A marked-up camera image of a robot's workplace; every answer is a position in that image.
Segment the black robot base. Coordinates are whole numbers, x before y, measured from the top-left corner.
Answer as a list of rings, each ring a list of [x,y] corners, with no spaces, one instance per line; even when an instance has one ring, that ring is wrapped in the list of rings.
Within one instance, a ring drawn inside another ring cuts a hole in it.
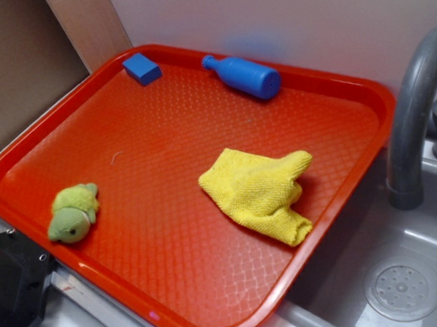
[[[17,230],[0,233],[0,327],[38,327],[54,259]]]

